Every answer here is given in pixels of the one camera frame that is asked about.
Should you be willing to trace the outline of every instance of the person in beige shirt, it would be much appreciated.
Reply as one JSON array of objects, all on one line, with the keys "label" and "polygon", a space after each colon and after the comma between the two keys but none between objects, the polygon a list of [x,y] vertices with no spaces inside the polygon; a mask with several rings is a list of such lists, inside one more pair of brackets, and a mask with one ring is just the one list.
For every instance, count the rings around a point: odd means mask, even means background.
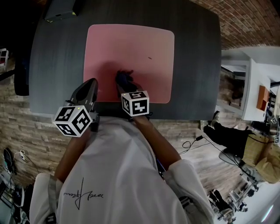
[{"label": "person in beige shirt", "polygon": [[254,134],[250,130],[223,127],[215,112],[204,133],[215,143],[227,147],[232,154],[240,157],[247,165],[254,167],[268,183],[280,181],[280,148],[273,138]]}]

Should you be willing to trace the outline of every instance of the dark gray table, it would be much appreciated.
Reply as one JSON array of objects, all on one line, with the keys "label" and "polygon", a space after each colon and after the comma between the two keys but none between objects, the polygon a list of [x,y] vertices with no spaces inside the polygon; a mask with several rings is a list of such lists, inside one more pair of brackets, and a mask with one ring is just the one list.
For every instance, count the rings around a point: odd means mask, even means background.
[{"label": "dark gray table", "polygon": [[[221,34],[216,14],[188,0],[85,0],[78,17],[39,22],[33,41],[29,92],[31,111],[55,114],[83,82],[88,28],[131,24],[175,34],[171,100],[151,104],[153,119],[211,119],[221,69]],[[98,103],[114,115],[120,103]]]}]

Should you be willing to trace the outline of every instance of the white cube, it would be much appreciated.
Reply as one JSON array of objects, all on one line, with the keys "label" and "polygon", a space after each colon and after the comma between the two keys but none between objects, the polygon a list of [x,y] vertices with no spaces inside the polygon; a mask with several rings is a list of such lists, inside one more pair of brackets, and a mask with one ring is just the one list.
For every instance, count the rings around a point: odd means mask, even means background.
[{"label": "white cube", "polygon": [[149,114],[149,102],[147,91],[122,94],[122,109],[131,117]]},{"label": "white cube", "polygon": [[85,106],[60,107],[53,123],[65,136],[80,137],[91,124]]}]

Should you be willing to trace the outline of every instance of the sleeve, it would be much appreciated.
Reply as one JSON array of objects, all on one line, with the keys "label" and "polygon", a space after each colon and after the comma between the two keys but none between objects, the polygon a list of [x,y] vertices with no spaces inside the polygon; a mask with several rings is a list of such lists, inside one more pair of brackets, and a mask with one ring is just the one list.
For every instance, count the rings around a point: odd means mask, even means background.
[{"label": "sleeve", "polygon": [[163,173],[166,183],[179,198],[192,224],[213,224],[214,211],[192,163],[179,160]]},{"label": "sleeve", "polygon": [[63,183],[50,174],[37,175],[30,204],[29,220],[31,224],[44,224],[47,217],[56,212],[59,193]]},{"label": "sleeve", "polygon": [[258,162],[255,168],[267,182],[274,184],[280,181],[280,168],[274,166],[267,158]]}]

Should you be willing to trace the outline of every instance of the white t-shirt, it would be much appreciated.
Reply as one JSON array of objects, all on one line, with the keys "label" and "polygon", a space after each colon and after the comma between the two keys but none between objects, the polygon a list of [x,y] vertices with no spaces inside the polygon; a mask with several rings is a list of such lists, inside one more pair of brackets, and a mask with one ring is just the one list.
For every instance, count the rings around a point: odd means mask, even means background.
[{"label": "white t-shirt", "polygon": [[[164,178],[149,143],[132,123],[101,118],[99,132],[65,183],[52,185],[57,223],[213,223],[214,212],[189,161],[172,164]],[[46,223],[57,205],[49,196],[50,179],[48,174],[36,178],[31,224]]]}]

